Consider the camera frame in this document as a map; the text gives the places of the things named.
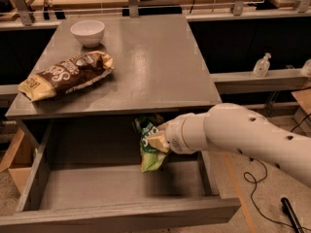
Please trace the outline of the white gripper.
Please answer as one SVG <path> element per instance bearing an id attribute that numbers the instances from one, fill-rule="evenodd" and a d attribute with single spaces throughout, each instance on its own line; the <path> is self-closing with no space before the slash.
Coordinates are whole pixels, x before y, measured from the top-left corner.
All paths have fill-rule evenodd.
<path id="1" fill-rule="evenodd" d="M 193 154 L 201 151 L 201 115 L 185 114 L 161 125 L 162 130 L 147 137 L 151 147 L 168 153 Z"/>

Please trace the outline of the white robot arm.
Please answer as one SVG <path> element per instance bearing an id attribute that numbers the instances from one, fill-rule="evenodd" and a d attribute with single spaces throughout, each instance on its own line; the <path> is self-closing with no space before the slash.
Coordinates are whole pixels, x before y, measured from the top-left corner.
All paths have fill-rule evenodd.
<path id="1" fill-rule="evenodd" d="M 178 154 L 227 150 L 278 167 L 311 186 L 311 138 L 284 130 L 243 106 L 222 103 L 202 114 L 184 114 L 147 137 L 155 149 Z"/>

